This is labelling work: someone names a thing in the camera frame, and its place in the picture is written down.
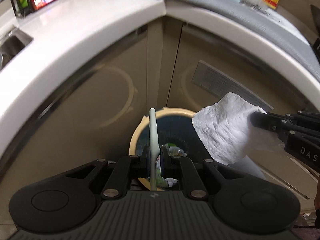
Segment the white plastic stick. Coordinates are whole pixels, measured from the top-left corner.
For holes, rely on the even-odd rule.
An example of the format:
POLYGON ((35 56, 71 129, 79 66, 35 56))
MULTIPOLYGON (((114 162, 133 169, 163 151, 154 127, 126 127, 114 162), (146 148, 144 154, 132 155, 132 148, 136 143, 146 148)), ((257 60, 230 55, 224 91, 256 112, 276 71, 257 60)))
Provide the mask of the white plastic stick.
POLYGON ((149 110, 149 119, 150 189, 151 191, 156 191, 156 161, 160 154, 160 148, 158 142, 156 110, 154 108, 149 110))

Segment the white tissue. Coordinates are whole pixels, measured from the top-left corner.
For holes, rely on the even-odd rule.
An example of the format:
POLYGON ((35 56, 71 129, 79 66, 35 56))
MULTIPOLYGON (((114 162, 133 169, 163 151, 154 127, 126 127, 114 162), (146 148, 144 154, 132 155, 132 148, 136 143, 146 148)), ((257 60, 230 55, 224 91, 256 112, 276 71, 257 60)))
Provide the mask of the white tissue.
POLYGON ((252 125, 250 116, 255 112, 266 114, 239 95, 227 93, 197 112, 192 124, 210 156, 224 165, 247 161, 254 153, 285 155, 276 133, 252 125))

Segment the checkered printed paper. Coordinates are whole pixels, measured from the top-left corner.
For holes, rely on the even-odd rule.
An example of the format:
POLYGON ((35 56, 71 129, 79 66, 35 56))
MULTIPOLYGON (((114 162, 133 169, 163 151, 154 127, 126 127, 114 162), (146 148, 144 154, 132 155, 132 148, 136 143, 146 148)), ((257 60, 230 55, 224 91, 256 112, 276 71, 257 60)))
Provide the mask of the checkered printed paper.
POLYGON ((241 4, 256 10, 262 14, 269 14, 268 6, 261 0, 241 0, 241 4))

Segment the green plastic packaging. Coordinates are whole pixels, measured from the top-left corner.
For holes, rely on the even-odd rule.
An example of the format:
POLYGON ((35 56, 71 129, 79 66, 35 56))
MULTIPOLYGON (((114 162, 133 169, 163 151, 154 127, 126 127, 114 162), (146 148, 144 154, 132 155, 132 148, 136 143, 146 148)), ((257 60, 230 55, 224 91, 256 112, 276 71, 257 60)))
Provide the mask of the green plastic packaging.
MULTIPOLYGON (((169 156, 181 156, 186 157, 187 153, 182 148, 179 148, 173 143, 166 143, 164 147, 167 149, 169 156)), ((177 184, 178 180, 174 178, 163 178, 161 175, 161 160, 158 156, 156 161, 156 183, 159 188, 170 188, 177 184)))

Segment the cream rimmed blue trash bin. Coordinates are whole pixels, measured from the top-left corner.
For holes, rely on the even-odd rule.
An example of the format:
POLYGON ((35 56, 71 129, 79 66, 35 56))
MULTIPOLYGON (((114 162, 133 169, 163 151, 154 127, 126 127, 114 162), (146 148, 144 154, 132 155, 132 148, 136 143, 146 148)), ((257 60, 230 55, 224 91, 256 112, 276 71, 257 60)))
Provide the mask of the cream rimmed blue trash bin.
MULTIPOLYGON (((199 139, 193 124, 194 112, 182 108, 163 108, 156 111, 159 148, 166 143, 173 143, 182 148, 193 162, 201 178, 202 163, 204 160, 212 160, 202 141, 199 139)), ((136 128, 130 142, 129 154, 142 155, 145 146, 149 146, 149 116, 144 116, 136 128)), ((148 190, 150 189, 150 175, 148 178, 138 178, 148 190)), ((180 191, 179 184, 170 188, 159 188, 156 191, 174 190, 180 191)))

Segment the stainless steel sink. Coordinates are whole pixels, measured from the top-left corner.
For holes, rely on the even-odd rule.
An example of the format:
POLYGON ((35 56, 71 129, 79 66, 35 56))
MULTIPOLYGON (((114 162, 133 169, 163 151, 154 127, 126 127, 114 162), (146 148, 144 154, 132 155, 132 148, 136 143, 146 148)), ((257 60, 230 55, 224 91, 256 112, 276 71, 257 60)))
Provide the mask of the stainless steel sink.
POLYGON ((32 41, 30 35, 16 27, 1 35, 1 70, 32 41))

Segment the grey counter mat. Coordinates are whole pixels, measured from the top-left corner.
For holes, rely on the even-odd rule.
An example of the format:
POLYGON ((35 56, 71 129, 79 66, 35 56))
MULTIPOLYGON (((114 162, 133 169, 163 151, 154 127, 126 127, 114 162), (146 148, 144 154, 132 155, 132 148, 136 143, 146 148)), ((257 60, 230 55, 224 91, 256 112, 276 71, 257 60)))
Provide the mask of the grey counter mat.
POLYGON ((268 10, 262 14, 230 0, 176 0, 218 13, 266 38, 288 53, 317 80, 319 60, 303 35, 286 18, 268 10))

